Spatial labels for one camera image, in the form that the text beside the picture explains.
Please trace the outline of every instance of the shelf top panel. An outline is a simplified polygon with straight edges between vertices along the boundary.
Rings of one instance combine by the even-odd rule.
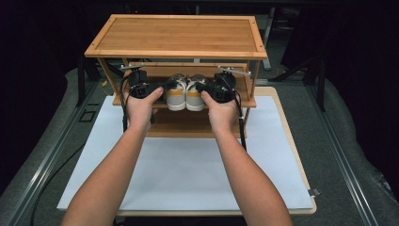
[[[266,59],[253,16],[113,14],[86,57]]]

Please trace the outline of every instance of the person's left arm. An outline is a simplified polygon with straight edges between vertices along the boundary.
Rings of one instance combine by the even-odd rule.
[[[130,184],[144,138],[150,129],[152,104],[163,90],[147,98],[129,98],[127,130],[73,197],[62,225],[112,225]]]

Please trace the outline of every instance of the sneaker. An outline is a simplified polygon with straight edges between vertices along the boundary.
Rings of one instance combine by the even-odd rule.
[[[173,74],[169,80],[176,80],[177,87],[167,91],[168,109],[179,111],[185,109],[185,89],[187,86],[185,76],[181,73]]]
[[[205,103],[200,97],[200,92],[196,89],[197,83],[206,83],[206,77],[202,74],[194,74],[187,85],[186,91],[186,107],[190,111],[201,111],[205,106]]]

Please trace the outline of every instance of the person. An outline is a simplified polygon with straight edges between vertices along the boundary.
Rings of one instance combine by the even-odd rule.
[[[130,126],[78,189],[61,225],[112,225],[151,128],[151,114],[156,112],[152,104],[162,94],[162,88],[144,99],[124,94],[125,99],[129,98],[126,107]],[[219,104],[206,91],[201,97],[209,107],[212,131],[247,225],[292,225],[281,195],[231,131],[237,114],[235,102]]]

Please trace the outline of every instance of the dark background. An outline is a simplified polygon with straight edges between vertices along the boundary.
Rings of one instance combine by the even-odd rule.
[[[1,105],[5,125],[0,151],[1,193],[56,112],[68,86],[65,74],[78,66],[111,13],[195,13],[191,1],[137,2],[141,1],[2,1],[0,62],[6,95]],[[268,7],[297,6],[295,1],[262,7],[221,1],[227,7],[216,11],[215,3],[207,4],[201,13],[267,14]],[[343,17],[327,51],[327,79],[348,105],[367,159],[382,171],[399,197],[397,7],[394,3],[352,0],[340,10]],[[281,63],[290,68],[317,55],[336,13],[331,7],[302,7]]]

